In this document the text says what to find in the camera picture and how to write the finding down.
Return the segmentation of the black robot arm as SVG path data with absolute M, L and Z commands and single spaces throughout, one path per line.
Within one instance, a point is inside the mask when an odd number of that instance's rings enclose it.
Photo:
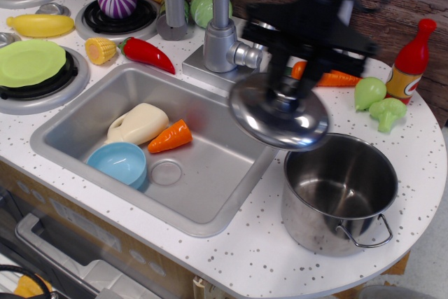
M 339 18 L 345 0 L 252 3 L 243 37 L 267 47 L 271 60 L 266 91 L 302 99 L 332 70 L 360 76 L 378 46 Z

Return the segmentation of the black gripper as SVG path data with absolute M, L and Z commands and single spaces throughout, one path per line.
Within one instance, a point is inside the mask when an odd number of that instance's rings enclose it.
M 378 46 L 368 37 L 346 26 L 338 17 L 342 0 L 296 0 L 287 4 L 246 5 L 247 23 L 243 38 L 267 47 L 267 93 L 292 98 L 285 80 L 290 57 L 307 61 L 297 97 L 305 98 L 324 73 L 338 70 L 359 76 L 365 60 Z

